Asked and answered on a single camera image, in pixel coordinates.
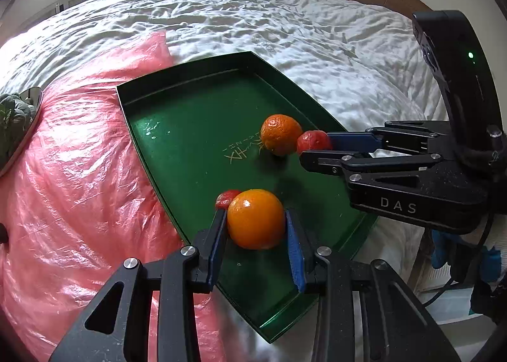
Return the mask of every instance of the black cable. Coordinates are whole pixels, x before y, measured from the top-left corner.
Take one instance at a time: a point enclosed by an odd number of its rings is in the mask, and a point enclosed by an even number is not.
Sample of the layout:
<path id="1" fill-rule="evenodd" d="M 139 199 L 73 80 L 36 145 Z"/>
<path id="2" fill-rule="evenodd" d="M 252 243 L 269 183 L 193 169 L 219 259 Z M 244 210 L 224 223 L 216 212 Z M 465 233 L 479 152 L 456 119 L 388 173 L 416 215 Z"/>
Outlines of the black cable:
<path id="1" fill-rule="evenodd" d="M 478 255 L 481 254 L 481 251 L 482 251 L 482 248 L 484 246 L 484 243 L 486 243 L 486 239 L 488 238 L 489 236 L 489 232 L 491 231 L 491 227 L 493 226 L 493 219 L 495 219 L 495 212 L 493 210 L 490 210 L 489 213 L 488 213 L 488 219 L 486 220 L 486 225 L 484 227 L 484 230 L 482 232 L 482 235 L 481 235 L 481 239 L 479 240 L 478 244 L 476 245 L 476 247 L 473 249 L 473 255 L 472 255 L 472 259 L 471 259 L 471 263 L 474 262 L 474 260 L 477 258 Z M 422 305 L 424 307 L 427 307 L 429 305 L 431 305 L 434 301 L 436 301 L 440 296 L 442 296 L 442 294 L 451 287 L 452 285 L 452 282 L 454 282 L 454 279 L 453 278 L 450 278 L 444 286 L 442 286 L 438 291 L 437 293 L 429 300 L 429 301 L 426 301 L 424 302 Z"/>

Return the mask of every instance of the bed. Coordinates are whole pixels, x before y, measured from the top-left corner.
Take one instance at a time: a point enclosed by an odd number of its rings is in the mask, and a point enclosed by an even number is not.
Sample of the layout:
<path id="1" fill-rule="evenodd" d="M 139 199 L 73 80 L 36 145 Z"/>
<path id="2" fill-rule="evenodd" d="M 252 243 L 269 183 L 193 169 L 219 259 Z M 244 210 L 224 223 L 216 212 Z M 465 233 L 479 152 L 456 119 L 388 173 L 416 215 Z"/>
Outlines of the bed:
<path id="1" fill-rule="evenodd" d="M 89 0 L 0 48 L 0 93 L 45 88 L 101 53 L 161 29 L 176 63 L 253 51 L 348 130 L 446 117 L 410 19 L 349 0 Z M 422 233 L 380 218 L 356 259 L 383 258 L 407 280 Z M 310 360 L 315 309 L 267 344 L 219 293 L 213 298 L 227 360 L 238 360 L 238 348 L 254 362 Z"/>

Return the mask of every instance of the tray rim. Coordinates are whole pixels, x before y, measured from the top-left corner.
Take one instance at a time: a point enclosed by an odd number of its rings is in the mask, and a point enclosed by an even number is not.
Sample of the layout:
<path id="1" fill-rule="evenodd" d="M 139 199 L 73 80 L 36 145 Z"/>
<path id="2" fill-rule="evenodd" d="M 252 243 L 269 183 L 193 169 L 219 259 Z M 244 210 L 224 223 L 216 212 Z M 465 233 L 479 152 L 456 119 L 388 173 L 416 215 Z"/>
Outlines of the tray rim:
<path id="1" fill-rule="evenodd" d="M 123 117 L 126 121 L 128 130 L 129 130 L 129 134 L 130 134 L 130 138 L 135 146 L 136 152 L 138 153 L 138 157 L 141 160 L 141 163 L 144 167 L 144 171 L 150 180 L 150 183 L 155 191 L 155 194 L 157 195 L 157 198 L 159 199 L 160 203 L 164 207 L 164 210 L 168 214 L 172 225 L 176 228 L 178 235 L 184 240 L 184 242 L 186 242 L 188 244 L 191 243 L 191 240 L 189 240 L 188 237 L 184 234 L 178 221 L 176 220 L 175 216 L 173 215 L 171 208 L 166 203 L 163 195 L 161 194 L 158 186 L 156 185 L 155 178 L 151 174 L 151 172 L 148 168 L 148 164 L 146 163 L 146 160 L 144 159 L 143 154 L 140 151 L 140 146 L 139 146 L 138 140 L 136 139 L 136 136 L 134 134 L 132 126 L 127 119 L 125 107 L 136 102 L 137 100 L 141 100 L 143 98 L 146 98 L 146 97 L 148 97 L 152 94 L 155 94 L 157 92 L 160 92 L 162 90 L 167 90 L 169 88 L 178 87 L 179 85 L 189 83 L 189 82 L 192 82 L 195 80 L 199 80 L 202 78 L 206 78 L 206 77 L 209 77 L 212 75 L 237 71 L 237 70 L 241 70 L 241 69 L 249 69 L 255 75 L 257 75 L 257 77 L 260 77 L 260 79 L 262 79 L 265 83 L 267 83 L 268 85 L 271 86 L 273 83 L 268 82 L 264 77 L 259 75 L 258 71 L 256 71 L 257 69 L 259 69 L 260 66 L 262 66 L 264 68 L 264 70 L 268 70 L 268 73 L 271 73 L 269 75 L 270 76 L 269 78 L 283 79 L 284 83 L 281 83 L 281 85 L 285 84 L 287 86 L 290 86 L 290 90 L 293 90 L 293 91 L 291 91 L 291 94 L 296 94 L 296 96 L 298 96 L 298 102 L 303 100 L 304 102 L 306 102 L 305 106 L 311 107 L 311 110 L 312 110 L 311 114 L 312 115 L 308 115 L 307 112 L 305 112 L 304 114 L 312 123 L 314 123 L 316 126 L 318 126 L 319 129 L 327 131 L 327 132 L 331 132 L 331 131 L 339 130 L 339 129 L 337 129 L 337 127 L 339 126 L 341 128 L 341 131 L 346 131 L 346 129 L 341 125 L 341 123 L 339 123 L 338 120 L 336 120 L 319 102 L 317 102 L 313 97 L 311 97 L 311 95 L 306 93 L 302 88 L 300 88 L 297 84 L 295 84 L 292 80 L 290 80 L 286 75 L 284 75 L 282 72 L 277 70 L 275 67 L 270 65 L 267 61 L 265 61 L 264 59 L 262 59 L 261 57 L 259 57 L 258 55 L 256 55 L 252 51 L 242 51 L 242 52 L 230 53 L 230 54 L 226 54 L 226 55 L 211 56 L 211 57 L 206 57 L 203 59 L 187 61 L 185 63 L 181 63 L 178 65 L 174 65 L 172 67 L 158 70 L 153 73 L 146 74 L 144 76 L 138 77 L 138 78 L 130 80 L 128 82 L 119 84 L 116 87 L 116 92 L 118 95 L 120 108 L 122 110 Z M 172 75 L 171 75 L 172 77 L 174 76 L 174 73 L 176 72 L 176 75 L 179 76 L 179 78 L 173 77 L 173 80 L 170 83 L 168 83 L 168 85 L 166 87 L 154 88 L 156 83 L 150 83 L 150 79 L 153 79 L 155 81 L 158 79 L 158 77 L 161 74 L 166 73 L 167 71 L 172 72 Z M 182 74 L 178 75 L 178 72 L 183 73 L 183 74 L 193 74 L 194 76 L 190 77 L 190 78 L 183 77 Z M 136 88 L 136 84 L 137 84 L 136 82 L 140 78 L 142 78 L 146 82 L 145 86 L 144 86 L 143 94 L 141 94 L 141 95 L 139 95 L 139 91 Z M 298 108 L 298 106 L 293 103 L 293 100 L 289 100 L 286 97 L 284 92 L 281 92 L 279 90 L 279 88 L 275 88 L 275 89 L 289 103 L 291 103 L 294 107 L 296 107 L 296 109 Z M 371 229 L 375 220 L 377 219 L 377 215 L 374 215 L 372 213 L 364 213 L 364 212 L 362 212 L 362 214 L 363 214 L 363 217 L 361 218 L 361 220 L 359 220 L 356 228 L 345 239 L 340 250 L 342 250 L 342 248 L 344 246 L 346 246 L 347 242 L 349 242 L 351 239 L 359 237 L 364 240 L 366 238 L 366 236 L 368 235 L 369 230 Z M 353 252 L 349 252 L 350 253 L 349 256 L 352 258 L 360 248 L 361 248 L 361 246 L 359 245 Z M 234 301 L 234 299 L 232 299 L 227 294 L 227 292 L 222 288 L 222 286 L 219 282 L 217 282 L 216 286 L 219 288 L 220 292 L 224 295 L 224 297 L 227 299 L 227 301 L 241 315 L 241 317 L 244 318 L 247 321 L 247 323 L 268 343 L 273 343 L 276 339 L 278 339 L 281 335 L 283 335 L 287 330 L 289 330 L 318 301 L 317 296 L 315 296 L 315 298 L 313 298 L 312 300 L 310 300 L 311 299 L 310 296 L 307 296 L 305 298 L 305 299 L 307 299 L 306 300 L 307 304 L 306 304 L 306 306 L 301 306 L 301 308 L 304 310 L 299 313 L 297 318 L 294 318 L 294 320 L 290 324 L 288 324 L 284 327 L 280 327 L 280 328 L 272 327 L 272 330 L 278 331 L 278 333 L 276 333 L 274 335 L 267 335 L 267 333 L 263 331 L 263 328 L 264 327 L 268 328 L 269 324 L 272 323 L 272 321 L 276 322 L 275 318 L 278 315 L 280 315 L 280 313 L 282 313 L 287 308 L 289 308 L 290 306 L 294 306 L 295 302 L 298 300 L 298 298 L 301 298 L 300 302 L 303 303 L 304 296 L 302 297 L 300 294 L 296 295 L 294 298 L 292 298 L 292 300 L 290 300 L 288 303 L 286 303 L 285 306 L 283 306 L 280 310 L 278 310 L 278 312 L 275 315 L 273 315 L 269 320 L 265 321 L 262 325 L 257 326 L 257 324 L 254 323 L 247 315 L 245 315 L 243 312 L 238 311 L 238 309 L 241 309 L 239 307 L 239 304 L 237 304 Z"/>

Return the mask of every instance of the blue gripper pad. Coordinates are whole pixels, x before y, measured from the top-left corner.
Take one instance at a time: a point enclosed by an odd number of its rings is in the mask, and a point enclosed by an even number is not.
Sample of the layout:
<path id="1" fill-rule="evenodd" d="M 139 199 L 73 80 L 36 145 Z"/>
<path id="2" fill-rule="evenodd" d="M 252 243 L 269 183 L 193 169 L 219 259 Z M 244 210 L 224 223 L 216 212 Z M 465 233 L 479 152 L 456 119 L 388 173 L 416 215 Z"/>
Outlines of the blue gripper pad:
<path id="1" fill-rule="evenodd" d="M 287 250 L 288 260 L 291 263 L 292 280 L 294 285 L 298 287 L 300 293 L 305 291 L 305 274 L 303 253 L 299 247 L 299 240 L 296 236 L 296 231 L 292 226 L 291 216 L 286 211 L 286 224 L 287 224 Z"/>

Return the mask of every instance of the small red fruit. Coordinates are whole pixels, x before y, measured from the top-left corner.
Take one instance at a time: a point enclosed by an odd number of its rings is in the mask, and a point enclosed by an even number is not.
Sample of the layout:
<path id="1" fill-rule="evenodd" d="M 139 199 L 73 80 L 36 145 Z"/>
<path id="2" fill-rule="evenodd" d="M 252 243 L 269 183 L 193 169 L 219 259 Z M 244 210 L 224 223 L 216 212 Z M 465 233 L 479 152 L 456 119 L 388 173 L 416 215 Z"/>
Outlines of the small red fruit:
<path id="1" fill-rule="evenodd" d="M 322 130 L 309 130 L 298 137 L 298 154 L 305 150 L 331 150 L 331 140 Z"/>
<path id="2" fill-rule="evenodd" d="M 215 201 L 215 208 L 217 209 L 228 209 L 232 200 L 241 193 L 241 191 L 230 190 L 220 193 Z"/>

